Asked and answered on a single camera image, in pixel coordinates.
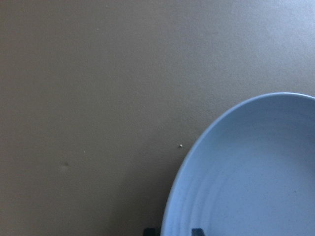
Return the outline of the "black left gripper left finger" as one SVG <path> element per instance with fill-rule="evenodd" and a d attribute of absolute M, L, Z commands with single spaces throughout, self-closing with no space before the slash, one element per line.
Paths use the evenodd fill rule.
<path fill-rule="evenodd" d="M 145 228 L 143 230 L 143 236 L 155 236 L 156 229 L 155 228 Z"/>

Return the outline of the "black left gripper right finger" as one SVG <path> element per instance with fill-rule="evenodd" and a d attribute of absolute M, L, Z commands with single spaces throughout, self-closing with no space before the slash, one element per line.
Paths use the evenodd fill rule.
<path fill-rule="evenodd" d="M 202 228 L 192 228 L 191 236 L 205 236 Z"/>

